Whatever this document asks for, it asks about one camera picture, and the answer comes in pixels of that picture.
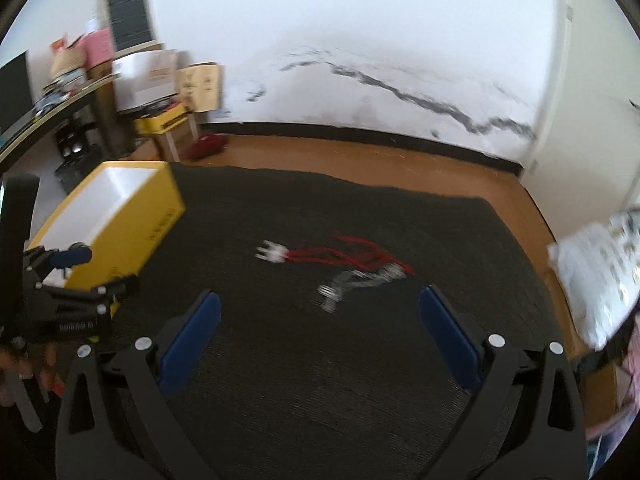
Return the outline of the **left hand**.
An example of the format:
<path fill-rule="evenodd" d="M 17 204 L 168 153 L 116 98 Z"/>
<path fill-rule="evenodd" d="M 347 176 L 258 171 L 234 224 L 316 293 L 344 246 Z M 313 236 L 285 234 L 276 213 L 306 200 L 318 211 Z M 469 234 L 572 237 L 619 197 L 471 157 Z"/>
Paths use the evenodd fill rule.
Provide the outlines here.
<path fill-rule="evenodd" d="M 50 391 L 55 382 L 56 363 L 55 344 L 36 344 L 29 354 L 18 354 L 9 347 L 2 346 L 0 352 L 1 366 L 1 405 L 9 408 L 15 403 L 10 391 L 8 374 L 17 374 L 20 379 L 37 378 L 43 391 Z"/>

